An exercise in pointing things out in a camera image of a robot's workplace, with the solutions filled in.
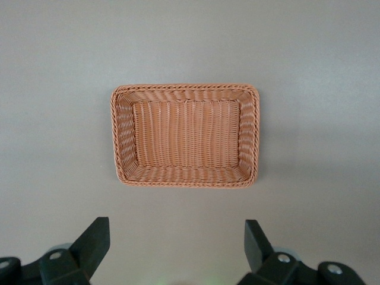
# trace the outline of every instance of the gray background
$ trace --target gray background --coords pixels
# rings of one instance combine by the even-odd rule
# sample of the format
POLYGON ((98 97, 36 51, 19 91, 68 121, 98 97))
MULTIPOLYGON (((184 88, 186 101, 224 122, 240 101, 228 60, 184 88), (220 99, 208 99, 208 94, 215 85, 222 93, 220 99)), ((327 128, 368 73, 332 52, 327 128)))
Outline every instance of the gray background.
POLYGON ((379 1, 1 1, 0 256, 33 261, 109 216, 93 284, 233 285, 245 219, 309 266, 379 284, 379 1), (113 164, 119 85, 254 85, 259 178, 137 188, 113 164))

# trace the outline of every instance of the empty basket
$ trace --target empty basket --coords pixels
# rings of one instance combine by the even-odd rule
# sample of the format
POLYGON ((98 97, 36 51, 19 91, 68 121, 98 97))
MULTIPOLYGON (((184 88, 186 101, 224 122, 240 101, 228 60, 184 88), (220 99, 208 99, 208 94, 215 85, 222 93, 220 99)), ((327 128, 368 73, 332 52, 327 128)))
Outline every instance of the empty basket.
POLYGON ((125 85, 111 98, 128 185, 240 188, 257 177, 259 94, 247 84, 125 85))

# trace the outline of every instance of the screw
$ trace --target screw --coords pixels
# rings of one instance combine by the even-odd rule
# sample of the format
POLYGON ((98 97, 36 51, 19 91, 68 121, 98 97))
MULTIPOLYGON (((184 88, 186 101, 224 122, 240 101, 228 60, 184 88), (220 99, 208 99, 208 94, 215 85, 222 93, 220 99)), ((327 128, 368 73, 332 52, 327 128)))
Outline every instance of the screw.
POLYGON ((333 274, 340 275, 343 273, 342 269, 340 269, 340 267, 338 265, 335 265, 335 264, 329 264, 327 269, 328 269, 328 271, 330 271, 333 274))
POLYGON ((58 259, 61 257, 61 253, 58 251, 58 252, 54 252, 53 254, 51 254, 51 256, 49 257, 50 260, 53 260, 53 259, 58 259))
POLYGON ((277 258, 279 261, 281 261, 283 263, 289 263, 290 262, 290 258, 286 254, 280 254, 277 258))
POLYGON ((10 265, 9 261, 3 261, 0 263, 0 269, 3 269, 9 265, 10 265))

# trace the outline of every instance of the woven wicker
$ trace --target woven wicker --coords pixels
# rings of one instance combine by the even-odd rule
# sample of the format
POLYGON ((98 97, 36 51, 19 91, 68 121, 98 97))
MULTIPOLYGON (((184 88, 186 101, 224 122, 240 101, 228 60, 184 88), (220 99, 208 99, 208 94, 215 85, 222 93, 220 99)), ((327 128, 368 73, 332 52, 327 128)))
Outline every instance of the woven wicker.
POLYGON ((247 84, 125 85, 111 97, 128 185, 241 188, 257 177, 259 95, 247 84))

